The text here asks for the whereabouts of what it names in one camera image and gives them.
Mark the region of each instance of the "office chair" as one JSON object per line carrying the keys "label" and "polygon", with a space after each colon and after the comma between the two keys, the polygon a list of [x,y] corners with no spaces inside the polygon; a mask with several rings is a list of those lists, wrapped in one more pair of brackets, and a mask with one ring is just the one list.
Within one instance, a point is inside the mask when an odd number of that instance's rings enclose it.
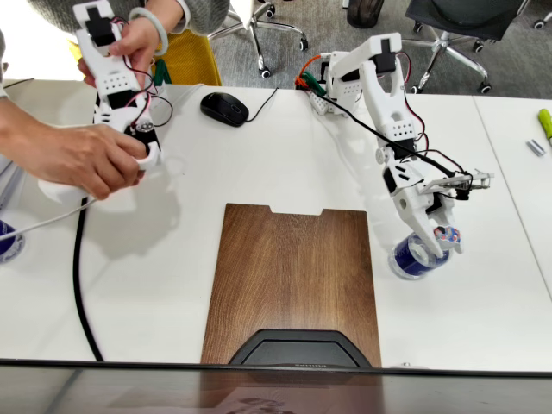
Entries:
{"label": "office chair", "polygon": [[[473,51],[479,53],[484,41],[500,41],[526,3],[526,0],[411,0],[406,16],[414,19],[414,32],[420,33],[423,25],[427,25],[435,36],[435,41],[403,40],[404,44],[431,47],[433,51],[425,73],[411,92],[423,92],[437,59],[446,53],[480,73],[483,81],[478,91],[488,93],[492,87],[486,69],[452,46],[475,39]],[[442,30],[441,36],[433,28]],[[461,36],[451,38],[452,33]]]}
{"label": "office chair", "polygon": [[257,56],[258,56],[257,66],[259,67],[259,74],[263,78],[268,78],[271,75],[271,73],[270,73],[270,70],[265,66],[265,59],[262,55],[262,51],[260,50],[259,41],[257,40],[257,35],[255,34],[255,30],[257,28],[268,28],[271,30],[280,30],[285,32],[298,33],[301,35],[301,40],[299,41],[299,49],[304,51],[309,48],[309,42],[307,41],[307,36],[303,32],[303,30],[296,28],[295,26],[291,26],[289,24],[282,24],[282,23],[275,23],[275,22],[262,22],[259,20],[260,17],[263,15],[266,15],[269,19],[272,19],[275,13],[276,13],[276,8],[274,7],[274,4],[270,2],[264,3],[255,12],[252,12],[252,15],[248,18],[249,20],[247,20],[247,18],[244,18],[243,16],[240,17],[235,11],[229,10],[228,17],[234,20],[237,20],[238,23],[228,28],[223,28],[221,30],[218,30],[213,34],[210,34],[209,40],[213,41],[215,39],[228,36],[239,30],[247,31],[249,33],[249,38],[253,42],[255,46],[255,50],[257,51]]}
{"label": "office chair", "polygon": [[533,28],[537,29],[537,30],[540,30],[541,28],[544,28],[544,26],[546,26],[546,23],[552,19],[552,13],[548,13],[546,15],[546,17],[544,17],[543,19],[540,19],[540,20],[537,20],[534,24],[533,24]]}

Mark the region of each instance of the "brown wooden board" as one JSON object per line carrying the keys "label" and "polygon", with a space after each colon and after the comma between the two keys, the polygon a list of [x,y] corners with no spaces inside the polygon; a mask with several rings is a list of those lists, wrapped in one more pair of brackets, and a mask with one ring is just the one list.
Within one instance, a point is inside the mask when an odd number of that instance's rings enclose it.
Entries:
{"label": "brown wooden board", "polygon": [[259,329],[338,330],[381,366],[365,211],[226,205],[201,362],[229,363]]}

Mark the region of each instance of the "white bracelet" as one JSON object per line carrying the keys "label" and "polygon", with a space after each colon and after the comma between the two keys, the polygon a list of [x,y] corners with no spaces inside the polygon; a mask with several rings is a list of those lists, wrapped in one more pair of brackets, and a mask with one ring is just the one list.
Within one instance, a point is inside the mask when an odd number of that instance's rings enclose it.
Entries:
{"label": "white bracelet", "polygon": [[166,31],[159,19],[155,14],[153,14],[148,9],[144,9],[143,7],[134,7],[130,11],[129,19],[132,20],[137,16],[146,17],[157,29],[157,33],[159,33],[159,37],[161,39],[161,50],[156,50],[155,55],[161,56],[162,54],[165,54],[167,49],[169,48],[169,38],[166,36]]}

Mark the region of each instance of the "gray carpet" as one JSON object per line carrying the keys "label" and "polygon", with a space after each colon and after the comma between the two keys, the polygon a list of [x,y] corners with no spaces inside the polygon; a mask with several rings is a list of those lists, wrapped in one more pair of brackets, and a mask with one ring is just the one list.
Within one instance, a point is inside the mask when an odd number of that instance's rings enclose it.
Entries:
{"label": "gray carpet", "polygon": [[[299,50],[299,35],[259,28],[260,47],[272,71],[263,79],[257,71],[253,44],[245,32],[211,42],[223,85],[256,88],[293,88],[293,80],[303,64],[312,56],[335,50],[350,51],[371,35],[398,31],[404,38],[430,40],[429,30],[412,32],[413,21],[405,17],[408,0],[386,0],[378,24],[370,29],[347,24],[347,11],[341,0],[273,0],[274,22],[300,27],[308,36],[309,50]],[[486,44],[481,53],[473,53],[473,43],[459,45],[458,50],[478,60],[490,73],[492,91],[498,97],[552,98],[552,22],[543,30],[532,28],[533,22],[552,11],[552,0],[533,0],[528,9],[508,29],[504,39]],[[225,24],[234,22],[227,19]],[[412,59],[409,86],[421,78],[430,59],[430,49],[406,46]],[[318,76],[320,66],[311,70]],[[477,94],[480,75],[449,56],[442,56],[424,93]]]}

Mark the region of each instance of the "finger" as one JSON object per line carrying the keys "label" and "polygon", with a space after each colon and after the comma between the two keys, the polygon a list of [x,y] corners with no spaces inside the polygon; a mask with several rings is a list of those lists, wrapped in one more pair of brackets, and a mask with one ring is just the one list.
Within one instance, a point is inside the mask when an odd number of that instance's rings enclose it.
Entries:
{"label": "finger", "polygon": [[144,47],[144,36],[141,31],[134,29],[132,25],[125,26],[121,33],[121,40],[111,43],[110,54],[114,56],[123,56],[132,54],[141,47]]}
{"label": "finger", "polygon": [[143,160],[147,157],[146,146],[135,138],[130,138],[124,134],[117,134],[115,136],[115,143],[137,160]]}
{"label": "finger", "polygon": [[95,173],[85,176],[80,186],[97,200],[105,200],[111,194],[108,185]]}
{"label": "finger", "polygon": [[117,145],[110,146],[107,155],[113,166],[124,177],[124,187],[132,185],[138,179],[140,166],[134,158]]}
{"label": "finger", "polygon": [[90,69],[88,68],[88,65],[86,65],[86,62],[83,58],[80,58],[78,60],[77,68],[83,73],[83,75],[92,76],[92,72],[90,72]]}
{"label": "finger", "polygon": [[92,86],[92,87],[94,87],[94,88],[96,87],[96,80],[95,80],[93,77],[91,77],[91,76],[85,76],[84,81],[85,81],[85,83],[86,83],[87,85],[90,85],[90,86]]}
{"label": "finger", "polygon": [[146,172],[145,172],[145,171],[139,171],[139,172],[138,172],[138,178],[135,179],[135,182],[132,184],[132,186],[140,184],[140,182],[141,182],[141,181],[143,180],[143,178],[144,178],[144,175],[146,175]]}
{"label": "finger", "polygon": [[[130,62],[134,69],[142,72],[149,72],[149,66],[152,63],[153,56],[153,49],[140,49],[133,53],[132,57],[130,58]],[[139,72],[135,72],[135,75],[138,79],[138,82],[140,82],[140,86],[143,88],[146,84],[146,75]],[[152,83],[152,81],[148,80],[147,86],[150,86],[150,83]]]}
{"label": "finger", "polygon": [[97,175],[110,188],[110,192],[121,190],[125,186],[123,175],[115,168],[107,156],[96,161]]}

